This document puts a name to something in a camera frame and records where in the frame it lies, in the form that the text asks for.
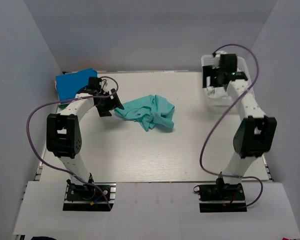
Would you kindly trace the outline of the teal t shirt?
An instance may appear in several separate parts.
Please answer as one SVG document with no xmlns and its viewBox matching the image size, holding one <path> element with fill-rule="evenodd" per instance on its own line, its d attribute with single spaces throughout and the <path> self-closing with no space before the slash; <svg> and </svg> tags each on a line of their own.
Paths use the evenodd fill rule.
<svg viewBox="0 0 300 240">
<path fill-rule="evenodd" d="M 124 103 L 123 108 L 115 108 L 115 114 L 128 121 L 141 125 L 147 132 L 156 126 L 168 130 L 174 128 L 173 115 L 175 106 L 160 95 L 147 95 Z"/>
</svg>

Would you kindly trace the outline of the white t shirt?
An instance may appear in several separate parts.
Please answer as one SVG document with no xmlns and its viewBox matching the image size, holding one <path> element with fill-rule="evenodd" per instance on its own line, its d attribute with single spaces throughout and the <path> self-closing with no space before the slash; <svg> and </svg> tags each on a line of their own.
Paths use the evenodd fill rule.
<svg viewBox="0 0 300 240">
<path fill-rule="evenodd" d="M 226 98 L 228 94 L 223 87 L 211 87 L 208 86 L 206 89 L 206 94 L 210 98 Z"/>
</svg>

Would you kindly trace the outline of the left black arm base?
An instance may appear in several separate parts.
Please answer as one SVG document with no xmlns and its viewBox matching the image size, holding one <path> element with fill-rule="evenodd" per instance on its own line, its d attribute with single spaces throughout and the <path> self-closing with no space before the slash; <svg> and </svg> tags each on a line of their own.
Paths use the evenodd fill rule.
<svg viewBox="0 0 300 240">
<path fill-rule="evenodd" d="M 110 212 L 116 199 L 116 183 L 95 183 L 102 191 L 93 187 L 78 189 L 78 185 L 69 185 L 65 190 L 63 211 L 72 212 Z"/>
</svg>

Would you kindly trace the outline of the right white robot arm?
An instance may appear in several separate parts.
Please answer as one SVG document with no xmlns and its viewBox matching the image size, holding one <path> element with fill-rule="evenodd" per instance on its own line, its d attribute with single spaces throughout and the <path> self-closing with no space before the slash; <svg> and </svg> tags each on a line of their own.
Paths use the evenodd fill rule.
<svg viewBox="0 0 300 240">
<path fill-rule="evenodd" d="M 270 151 L 277 120 L 260 108 L 254 94 L 250 73 L 245 60 L 234 53 L 218 51 L 201 57 L 202 87 L 221 89 L 232 103 L 228 111 L 236 108 L 240 125 L 233 136 L 234 153 L 226 168 L 218 173 L 224 182 L 215 188 L 216 195 L 226 200 L 234 193 L 234 187 L 246 178 L 253 162 Z"/>
</svg>

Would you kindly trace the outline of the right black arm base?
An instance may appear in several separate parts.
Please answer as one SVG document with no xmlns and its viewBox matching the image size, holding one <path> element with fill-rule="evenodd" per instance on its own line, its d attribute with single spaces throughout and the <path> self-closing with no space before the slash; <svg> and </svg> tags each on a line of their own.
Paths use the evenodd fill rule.
<svg viewBox="0 0 300 240">
<path fill-rule="evenodd" d="M 246 198 L 241 183 L 226 184 L 222 188 L 216 184 L 201 184 L 193 188 L 199 195 L 200 213 L 243 213 L 247 212 Z"/>
</svg>

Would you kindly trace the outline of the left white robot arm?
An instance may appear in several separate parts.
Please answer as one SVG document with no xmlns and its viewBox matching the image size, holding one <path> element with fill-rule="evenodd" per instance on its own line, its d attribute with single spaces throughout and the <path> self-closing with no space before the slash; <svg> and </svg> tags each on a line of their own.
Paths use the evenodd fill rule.
<svg viewBox="0 0 300 240">
<path fill-rule="evenodd" d="M 78 186 L 78 193 L 89 200 L 95 196 L 96 187 L 92 184 L 92 174 L 86 168 L 81 157 L 83 145 L 80 121 L 92 108 L 96 108 L 99 117 L 111 117 L 111 111 L 124 109 L 118 94 L 118 88 L 106 87 L 108 76 L 90 77 L 88 84 L 70 100 L 59 113 L 51 113 L 46 120 L 46 147 L 57 157 L 70 175 L 69 184 Z"/>
</svg>

